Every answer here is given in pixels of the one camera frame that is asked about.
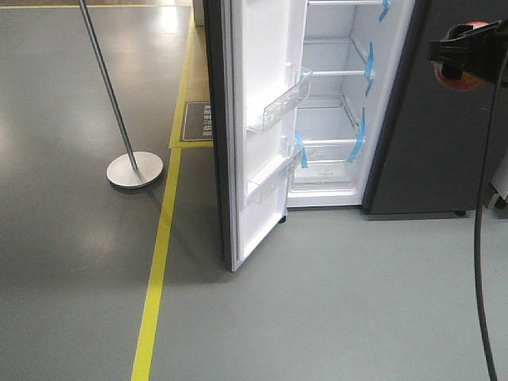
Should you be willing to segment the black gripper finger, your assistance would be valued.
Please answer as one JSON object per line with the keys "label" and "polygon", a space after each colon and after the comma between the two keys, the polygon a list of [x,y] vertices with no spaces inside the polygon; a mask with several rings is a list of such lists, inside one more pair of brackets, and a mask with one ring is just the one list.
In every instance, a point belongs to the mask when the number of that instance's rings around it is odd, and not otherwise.
{"label": "black gripper finger", "polygon": [[443,40],[429,42],[427,60],[444,70],[447,79],[464,72],[489,83],[507,83],[507,21],[478,28],[454,25]]}

